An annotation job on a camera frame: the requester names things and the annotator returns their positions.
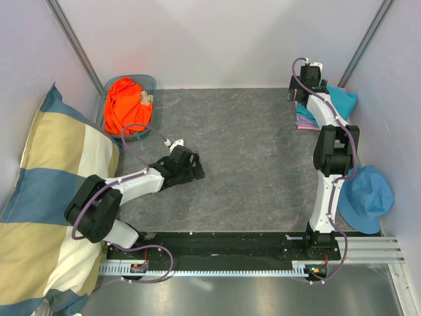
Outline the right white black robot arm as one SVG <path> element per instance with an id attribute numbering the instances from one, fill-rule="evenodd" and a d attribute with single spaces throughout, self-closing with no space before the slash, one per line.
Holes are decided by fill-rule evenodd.
<path id="1" fill-rule="evenodd" d="M 309 259 L 321 256 L 339 260 L 335 215 L 343 183 L 357 170 L 360 130 L 350 125 L 334 107 L 327 81 L 322 79 L 322 68 L 322 63 L 297 58 L 292 65 L 287 99 L 304 105 L 320 129 L 312 158 L 318 174 L 316 202 L 301 251 Z"/>

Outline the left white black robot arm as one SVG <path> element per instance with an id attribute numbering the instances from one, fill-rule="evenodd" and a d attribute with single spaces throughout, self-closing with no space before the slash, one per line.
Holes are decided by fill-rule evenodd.
<path id="1" fill-rule="evenodd" d="M 172 145 L 168 156 L 142 171 L 122 178 L 102 179 L 96 174 L 86 178 L 66 208 L 64 219 L 73 226 L 75 240 L 79 232 L 93 244 L 114 244 L 130 259 L 137 259 L 144 252 L 144 243 L 134 228 L 117 219 L 120 206 L 204 177 L 199 154 L 181 144 Z"/>

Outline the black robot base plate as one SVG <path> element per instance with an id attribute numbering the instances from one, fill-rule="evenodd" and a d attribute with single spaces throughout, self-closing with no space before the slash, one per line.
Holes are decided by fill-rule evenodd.
<path id="1" fill-rule="evenodd" d="M 127 252 L 109 247 L 107 259 L 146 259 L 156 270 L 290 269 L 293 261 L 337 261 L 304 252 L 306 232 L 144 233 Z"/>

